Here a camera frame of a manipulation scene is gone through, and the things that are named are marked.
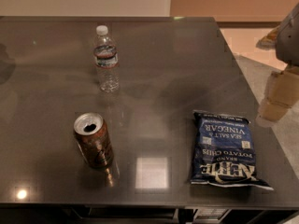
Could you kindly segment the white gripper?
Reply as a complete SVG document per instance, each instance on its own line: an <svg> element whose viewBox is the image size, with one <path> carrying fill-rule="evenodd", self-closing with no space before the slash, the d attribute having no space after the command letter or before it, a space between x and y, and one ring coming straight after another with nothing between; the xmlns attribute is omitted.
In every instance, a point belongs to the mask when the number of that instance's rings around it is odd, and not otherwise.
<svg viewBox="0 0 299 224"><path fill-rule="evenodd" d="M276 56L280 61L299 65L299 3L278 28ZM258 108L257 123L272 127L299 101L299 67L287 66L272 72L267 79L264 98Z"/></svg>

